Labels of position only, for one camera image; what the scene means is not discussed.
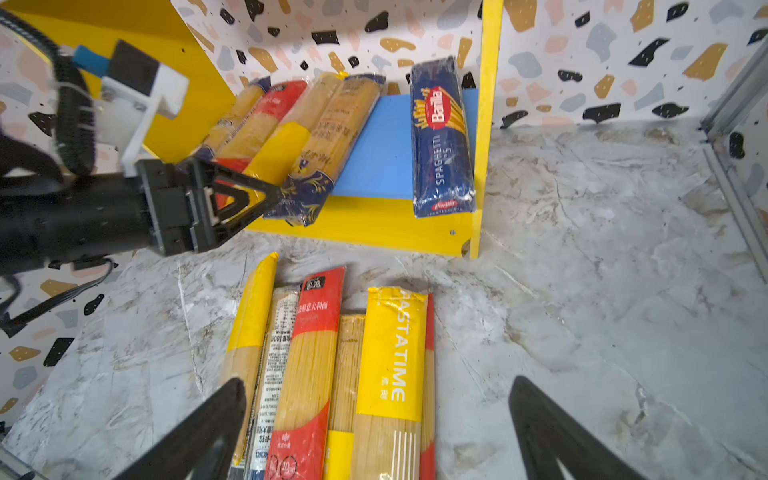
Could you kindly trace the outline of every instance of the white plastic part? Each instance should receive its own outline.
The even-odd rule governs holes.
[[[188,78],[163,64],[157,69],[149,97],[113,78],[101,79],[97,109],[99,141],[117,149],[125,177],[137,174],[136,160],[154,116],[175,119],[184,105],[189,83]]]

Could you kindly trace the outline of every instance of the blue barilla spaghetti package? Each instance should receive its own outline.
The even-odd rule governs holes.
[[[413,213],[423,218],[475,211],[475,162],[453,57],[413,66],[411,105]]]

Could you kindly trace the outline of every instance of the black cable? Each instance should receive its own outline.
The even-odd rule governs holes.
[[[50,38],[3,8],[0,8],[0,25],[22,36],[51,60],[58,82],[58,109],[54,122],[58,155],[73,174],[89,175],[96,159],[92,130],[94,114],[91,98],[82,94],[88,91],[83,75],[70,57],[59,53],[58,45]]]
[[[103,282],[109,276],[109,274],[112,273],[112,269],[114,269],[114,262],[112,260],[105,258],[104,261],[109,264],[109,268],[107,268],[107,272],[103,276],[97,278],[96,280],[91,280],[88,283],[83,283],[80,286],[76,286],[73,289],[69,289],[66,292],[59,293],[56,296],[52,296],[43,303],[40,303],[37,306],[33,306],[26,312],[18,314],[13,319],[9,318],[8,315],[5,315],[5,311],[7,310],[8,306],[10,306],[11,302],[18,296],[18,292],[21,291],[21,287],[14,276],[11,275],[10,279],[8,276],[4,277],[5,280],[10,282],[11,285],[16,289],[15,294],[12,295],[11,298],[4,301],[3,303],[0,303],[0,316],[5,315],[4,326],[23,327],[27,323],[30,323],[32,320],[38,318],[43,313],[48,312],[49,310],[61,305],[64,302],[72,300],[76,296],[83,293],[85,290],[97,286],[99,283]]]

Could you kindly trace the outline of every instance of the yellow panel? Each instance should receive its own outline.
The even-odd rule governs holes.
[[[472,235],[472,214],[417,219],[410,200],[330,197],[309,227],[259,219],[248,230],[460,257]]]
[[[485,0],[482,6],[482,52],[480,61],[480,101],[478,130],[475,138],[475,189],[478,209],[472,214],[470,258],[480,254],[482,211],[485,203],[485,181],[488,176],[488,150],[491,146],[493,97],[496,90],[498,46],[502,36],[502,0]]]
[[[232,92],[167,0],[10,0],[3,4],[60,45],[85,45],[111,57],[119,38],[190,79],[175,120],[157,116],[144,143],[161,159],[177,162],[229,108]],[[101,80],[85,74],[91,94]]]

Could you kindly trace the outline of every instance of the printed nutrition label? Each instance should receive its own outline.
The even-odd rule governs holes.
[[[256,424],[253,426],[253,453],[250,459],[250,478],[263,478],[266,469],[266,457],[270,451],[272,427],[277,414],[277,402],[283,389],[283,374],[288,362],[288,350],[293,336],[293,322],[299,306],[299,293],[290,293],[277,302],[275,326],[270,332],[270,347],[264,361],[266,370],[261,382],[263,392]]]

